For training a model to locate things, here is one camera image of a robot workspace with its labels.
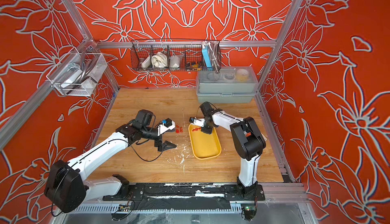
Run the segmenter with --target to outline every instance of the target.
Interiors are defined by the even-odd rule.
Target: white cloth
[[[167,56],[161,52],[157,52],[156,55],[152,56],[152,65],[153,67],[158,67],[158,68],[164,68],[168,66]]]

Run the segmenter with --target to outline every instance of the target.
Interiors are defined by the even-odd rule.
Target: clear plastic lid
[[[256,84],[257,78],[251,66],[224,66],[219,73],[199,71],[200,84]]]

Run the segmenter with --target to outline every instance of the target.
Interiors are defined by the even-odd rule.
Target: gray plastic storage box
[[[257,78],[251,66],[226,66],[199,71],[197,96],[200,103],[248,103],[255,96]]]

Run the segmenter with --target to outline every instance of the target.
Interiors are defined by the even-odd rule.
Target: white robotic arm
[[[212,132],[212,127],[218,126],[232,132],[235,148],[241,157],[237,183],[243,188],[250,188],[257,184],[257,164],[267,139],[260,132],[255,121],[252,118],[232,116],[221,109],[213,109],[208,102],[204,102],[200,108],[205,118],[190,118],[190,123],[202,127],[202,132],[207,134]]]
[[[92,181],[87,178],[110,157],[141,138],[153,139],[158,151],[175,148],[176,145],[162,141],[164,132],[175,130],[175,122],[167,118],[156,127],[148,127],[153,116],[148,110],[140,110],[136,119],[120,126],[89,151],[66,163],[62,160],[54,163],[46,182],[45,196],[65,213],[74,210],[83,201],[101,196],[126,197],[129,182],[120,175]]]

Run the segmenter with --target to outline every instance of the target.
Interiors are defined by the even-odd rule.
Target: orange floral wallpaper
[[[304,0],[261,96],[320,223],[390,220],[390,0]]]
[[[82,36],[61,0],[0,0],[0,127]],[[43,196],[58,159],[87,149],[113,96],[107,78],[91,98],[52,92],[0,151],[0,223],[47,223]]]
[[[61,0],[0,0],[0,127],[82,37]]]
[[[73,0],[96,41],[275,40],[292,0]],[[271,48],[223,49],[223,64],[259,74]],[[131,69],[129,49],[104,49],[123,87],[195,85],[195,73]]]
[[[90,98],[51,92],[1,151],[0,223],[47,223],[51,165],[89,150],[112,99],[106,77]]]

